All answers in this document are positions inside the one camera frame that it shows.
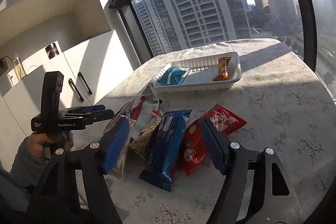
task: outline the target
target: glass bottle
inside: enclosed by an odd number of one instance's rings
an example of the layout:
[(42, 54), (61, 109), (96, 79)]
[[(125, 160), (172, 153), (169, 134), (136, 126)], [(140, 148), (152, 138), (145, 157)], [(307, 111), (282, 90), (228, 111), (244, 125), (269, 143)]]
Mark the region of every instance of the glass bottle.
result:
[(14, 55), (12, 63), (17, 79), (19, 81), (22, 80), (26, 76), (26, 72), (23, 68), (22, 60), (19, 54)]

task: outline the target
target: logo on red package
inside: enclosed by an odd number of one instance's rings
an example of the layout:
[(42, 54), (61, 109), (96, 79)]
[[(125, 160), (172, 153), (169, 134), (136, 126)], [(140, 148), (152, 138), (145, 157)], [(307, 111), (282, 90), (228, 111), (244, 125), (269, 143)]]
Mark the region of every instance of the logo on red package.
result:
[(185, 152), (184, 152), (184, 159), (186, 161), (191, 161), (192, 158), (193, 158), (193, 155), (195, 155), (195, 151), (193, 149), (187, 149)]
[(229, 125), (237, 121), (235, 118), (226, 116), (225, 113), (219, 113), (219, 112), (215, 114), (213, 117), (210, 117), (210, 120), (218, 131), (223, 131)]

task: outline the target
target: table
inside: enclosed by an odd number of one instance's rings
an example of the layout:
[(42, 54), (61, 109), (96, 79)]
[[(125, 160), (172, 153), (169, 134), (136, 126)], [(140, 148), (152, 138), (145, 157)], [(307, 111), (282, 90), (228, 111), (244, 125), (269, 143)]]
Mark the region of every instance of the table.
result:
[[(304, 219), (317, 207), (335, 175), (336, 106), (317, 76), (283, 43), (274, 39), (241, 39), (171, 52), (136, 69), (99, 104), (113, 110), (139, 98), (145, 85), (172, 61), (238, 52), (242, 78), (230, 90), (198, 90), (158, 94), (161, 110), (190, 109), (194, 121), (215, 104), (233, 111), (248, 123), (229, 135), (247, 149), (272, 147), (281, 159), (297, 193)], [(75, 149), (100, 139), (108, 121), (74, 133)], [(138, 178), (145, 163), (129, 151), (124, 177), (105, 177), (113, 202), (124, 223), (206, 223), (224, 176), (210, 158), (187, 177), (177, 172), (172, 191), (166, 192)], [(238, 219), (247, 211), (253, 171)], [(78, 189), (84, 188), (77, 174)]]

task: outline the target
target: teal snack package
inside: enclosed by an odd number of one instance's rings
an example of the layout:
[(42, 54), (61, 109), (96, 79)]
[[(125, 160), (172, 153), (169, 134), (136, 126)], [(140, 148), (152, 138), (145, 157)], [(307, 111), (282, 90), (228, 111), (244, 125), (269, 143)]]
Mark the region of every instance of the teal snack package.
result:
[(190, 70), (190, 68), (171, 67), (157, 80), (157, 82), (163, 85), (178, 85), (182, 80), (182, 76), (188, 70)]
[(147, 166), (141, 172), (140, 179), (170, 192), (170, 169), (179, 155), (179, 147), (191, 111), (169, 111), (163, 115)]

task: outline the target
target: blue gripper pad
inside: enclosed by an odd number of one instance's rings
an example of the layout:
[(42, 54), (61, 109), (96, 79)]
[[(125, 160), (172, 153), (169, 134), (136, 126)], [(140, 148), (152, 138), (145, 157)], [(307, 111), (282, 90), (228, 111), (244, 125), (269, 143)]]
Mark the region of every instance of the blue gripper pad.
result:
[(212, 163), (214, 167), (221, 172), (221, 174), (225, 174), (226, 167), (224, 164), (224, 154), (212, 133), (213, 129), (207, 125), (205, 119), (202, 118), (199, 122), (201, 124), (202, 139), (207, 147)]
[(129, 121), (127, 118), (121, 117), (116, 125), (101, 138), (100, 143), (105, 142), (105, 145), (103, 145), (105, 146), (105, 157), (102, 165), (104, 175), (107, 175), (115, 167), (128, 138), (128, 133)]

